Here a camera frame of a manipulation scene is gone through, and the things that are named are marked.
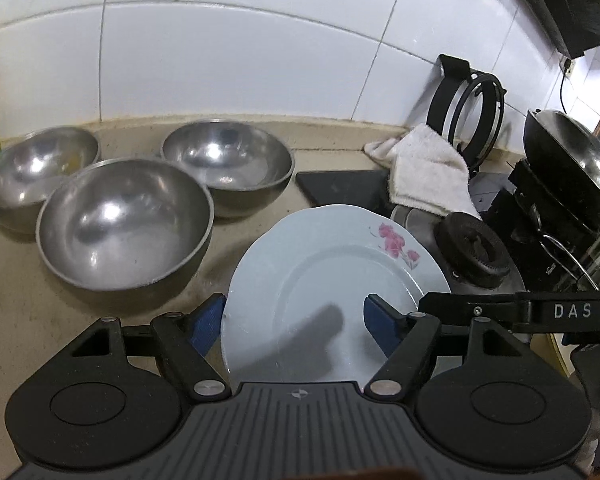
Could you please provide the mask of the black stove top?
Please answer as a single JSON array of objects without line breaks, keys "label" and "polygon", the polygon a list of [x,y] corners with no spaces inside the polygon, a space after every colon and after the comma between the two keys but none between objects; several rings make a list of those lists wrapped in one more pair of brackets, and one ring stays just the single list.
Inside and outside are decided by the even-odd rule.
[{"label": "black stove top", "polygon": [[[389,217],[394,205],[389,200],[388,177],[385,169],[300,171],[296,183],[312,207],[353,205]],[[500,191],[515,191],[507,174],[479,172],[469,181],[469,194],[479,214],[490,208]]]}]

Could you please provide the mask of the white dish towel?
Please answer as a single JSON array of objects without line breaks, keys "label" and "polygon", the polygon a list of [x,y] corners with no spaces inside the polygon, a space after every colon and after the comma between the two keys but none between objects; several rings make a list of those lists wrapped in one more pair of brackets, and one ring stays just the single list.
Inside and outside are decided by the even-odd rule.
[{"label": "white dish towel", "polygon": [[464,158],[426,124],[364,145],[364,153],[389,170],[390,202],[446,217],[464,212],[478,218]]}]

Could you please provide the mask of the steel pot lid black knob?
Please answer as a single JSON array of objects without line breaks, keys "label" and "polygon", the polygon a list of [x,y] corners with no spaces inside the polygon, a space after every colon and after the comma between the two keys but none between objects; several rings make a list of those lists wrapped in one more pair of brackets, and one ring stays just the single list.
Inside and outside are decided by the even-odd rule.
[{"label": "steel pot lid black knob", "polygon": [[454,294],[513,294],[526,289],[504,243],[471,214],[457,211],[440,217],[396,206],[391,219],[427,249]]}]

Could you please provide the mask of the steel bowl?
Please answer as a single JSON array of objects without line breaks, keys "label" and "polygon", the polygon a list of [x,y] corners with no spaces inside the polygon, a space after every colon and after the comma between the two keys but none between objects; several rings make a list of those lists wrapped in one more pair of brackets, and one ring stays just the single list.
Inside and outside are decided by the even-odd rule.
[{"label": "steel bowl", "polygon": [[163,140],[161,156],[210,191],[219,218],[244,218],[275,202],[294,174],[294,154],[272,133],[234,120],[190,122]]},{"label": "steel bowl", "polygon": [[178,273],[192,276],[214,220],[208,188],[155,157],[89,166],[63,183],[38,214],[35,239],[55,276],[84,292],[130,292]]},{"label": "steel bowl", "polygon": [[78,127],[40,130],[6,148],[0,154],[0,226],[33,235],[50,194],[99,159],[97,136]]}]

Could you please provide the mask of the black wok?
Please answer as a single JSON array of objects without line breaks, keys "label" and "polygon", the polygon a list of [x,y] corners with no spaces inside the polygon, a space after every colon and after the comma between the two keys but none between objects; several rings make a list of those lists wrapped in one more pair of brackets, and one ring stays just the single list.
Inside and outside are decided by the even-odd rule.
[{"label": "black wok", "polygon": [[559,110],[528,111],[524,154],[537,172],[548,170],[559,181],[585,178],[600,191],[600,140]]}]

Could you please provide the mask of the pink flower plate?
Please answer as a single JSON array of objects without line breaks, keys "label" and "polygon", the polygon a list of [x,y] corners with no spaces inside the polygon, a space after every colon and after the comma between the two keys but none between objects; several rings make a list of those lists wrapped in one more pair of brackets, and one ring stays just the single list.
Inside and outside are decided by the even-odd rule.
[{"label": "pink flower plate", "polygon": [[230,383],[356,382],[385,356],[366,330],[376,294],[401,313],[448,292],[440,266],[396,222],[350,205],[283,218],[240,259],[221,330]]}]

